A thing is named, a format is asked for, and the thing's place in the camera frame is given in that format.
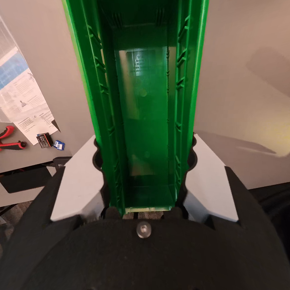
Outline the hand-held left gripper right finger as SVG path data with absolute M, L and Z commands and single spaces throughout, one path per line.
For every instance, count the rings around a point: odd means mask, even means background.
M 198 134 L 193 135 L 187 165 L 189 168 L 181 183 L 184 218 L 205 222 L 209 216 L 216 216 L 237 222 L 238 214 L 225 164 Z

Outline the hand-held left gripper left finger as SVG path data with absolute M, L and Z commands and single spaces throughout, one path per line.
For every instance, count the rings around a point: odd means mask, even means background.
M 93 135 L 64 166 L 64 172 L 51 221 L 73 216 L 84 220 L 100 219 L 107 201 L 101 190 L 106 184 L 103 159 L 96 136 Z

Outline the green plastic bin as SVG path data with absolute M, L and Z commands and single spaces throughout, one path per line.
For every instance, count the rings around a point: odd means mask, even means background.
M 193 140 L 209 1 L 62 1 L 110 205 L 175 206 Z

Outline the small black battery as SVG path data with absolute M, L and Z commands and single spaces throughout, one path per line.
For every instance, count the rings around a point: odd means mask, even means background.
M 54 145 L 54 142 L 48 132 L 37 134 L 36 138 L 42 149 L 51 148 Z

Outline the black under-desk tray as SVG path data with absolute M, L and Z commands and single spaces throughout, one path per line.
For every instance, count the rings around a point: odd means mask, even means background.
M 20 170 L 0 177 L 0 183 L 9 193 L 44 187 L 52 175 L 46 167 Z

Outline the printed paper leaflet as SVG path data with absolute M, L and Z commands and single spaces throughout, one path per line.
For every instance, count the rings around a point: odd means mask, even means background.
M 38 134 L 58 130 L 54 120 L 26 60 L 13 47 L 0 61 L 0 122 L 14 124 L 36 145 Z

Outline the red-handled pliers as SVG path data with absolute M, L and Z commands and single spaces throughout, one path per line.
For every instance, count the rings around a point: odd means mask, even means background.
M 19 151 L 24 150 L 27 146 L 26 142 L 16 141 L 16 142 L 5 142 L 14 134 L 14 126 L 8 125 L 5 130 L 0 134 L 0 151 Z

